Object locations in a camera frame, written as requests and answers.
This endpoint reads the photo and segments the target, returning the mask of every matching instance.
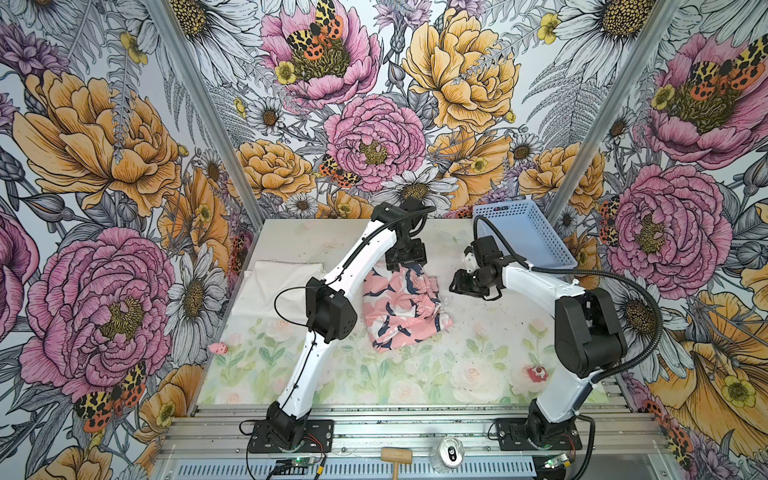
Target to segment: black mounting plate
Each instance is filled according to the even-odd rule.
[[[552,445],[549,449],[542,449],[540,446],[534,445],[528,440],[528,419],[526,418],[496,419],[494,425],[496,426],[498,447],[502,452],[519,452],[521,450],[571,451],[571,443],[563,435],[551,438],[544,437],[544,442],[547,445]],[[571,432],[569,437],[574,443],[573,448],[581,450],[581,438],[579,438],[578,430],[576,430],[574,419],[570,420],[568,430]]]
[[[333,420],[309,419],[306,421],[306,431],[304,435],[308,436],[306,435],[307,433],[311,434],[317,440],[323,443],[322,451],[325,453],[331,451],[331,448],[333,447]],[[272,437],[272,435],[269,434],[268,430],[265,430],[263,434],[260,434],[257,437],[251,437],[250,441],[248,442],[248,453],[288,453],[278,446],[279,442],[276,442],[270,437]],[[304,439],[299,445],[299,448],[291,453],[320,452],[320,445],[310,440]]]

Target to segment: folded white fabric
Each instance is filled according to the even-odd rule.
[[[310,277],[322,278],[322,275],[322,263],[253,262],[253,268],[243,274],[243,283],[232,306],[230,322],[233,318],[279,318],[274,309],[277,294],[292,286],[305,286]],[[277,309],[287,319],[305,323],[305,294],[304,289],[285,292],[277,300]]]

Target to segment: blue plastic basket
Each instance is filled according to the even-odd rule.
[[[511,200],[497,204],[475,205],[472,215],[487,217],[507,239],[515,252],[535,266],[543,268],[573,268],[576,259],[563,240],[538,209],[533,200]],[[509,252],[484,223],[478,224],[478,236],[493,235],[505,255]]]

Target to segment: table surface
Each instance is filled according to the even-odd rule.
[[[267,220],[251,261],[323,263],[327,272],[367,222]],[[429,220],[419,237],[427,249],[424,271],[437,277],[454,326],[418,345],[377,353],[359,319],[326,363],[314,403],[527,405],[562,368],[552,346],[554,320],[518,293],[504,290],[500,300],[484,302],[448,291],[472,241],[471,220]],[[358,313],[361,295],[353,302]],[[198,403],[270,404],[286,386],[305,332],[284,321],[230,317],[221,336],[229,351],[208,366]],[[588,402],[612,403],[602,387]]]

